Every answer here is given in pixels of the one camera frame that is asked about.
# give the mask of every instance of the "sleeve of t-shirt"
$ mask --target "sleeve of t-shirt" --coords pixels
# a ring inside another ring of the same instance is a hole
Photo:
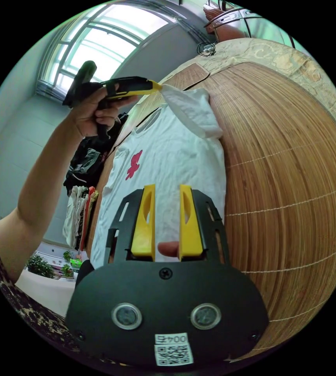
[[[78,353],[79,348],[65,325],[62,316],[42,306],[9,279],[0,259],[0,289],[14,310],[40,336],[66,350]]]

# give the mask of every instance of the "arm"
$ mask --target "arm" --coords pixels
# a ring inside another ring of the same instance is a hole
[[[93,114],[96,112],[98,123],[112,127],[119,108],[135,100],[129,97],[112,108],[96,111],[106,93],[105,88],[98,90],[57,126],[28,175],[17,207],[0,220],[0,259],[13,282],[18,280],[49,227],[62,182],[81,140],[97,134]]]

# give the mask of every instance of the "red graphic print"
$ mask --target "red graphic print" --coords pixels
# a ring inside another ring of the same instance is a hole
[[[131,179],[134,176],[136,170],[139,168],[140,165],[138,164],[138,162],[139,162],[139,158],[142,155],[142,153],[143,153],[143,150],[141,150],[139,153],[132,156],[131,167],[127,170],[126,180]]]

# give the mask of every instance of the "black jacket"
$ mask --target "black jacket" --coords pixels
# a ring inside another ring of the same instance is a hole
[[[73,159],[70,162],[66,180],[63,185],[70,196],[74,186],[96,187],[108,153],[112,150],[114,143],[120,134],[123,124],[128,115],[122,114],[118,118],[120,123],[115,122],[114,127],[108,131],[109,140],[101,141],[98,136],[86,137],[79,144]]]

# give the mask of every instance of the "window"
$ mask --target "window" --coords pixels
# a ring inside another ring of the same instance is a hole
[[[93,60],[93,81],[109,80],[143,41],[174,19],[130,5],[101,5],[78,17],[56,41],[40,79],[64,92],[82,64]]]

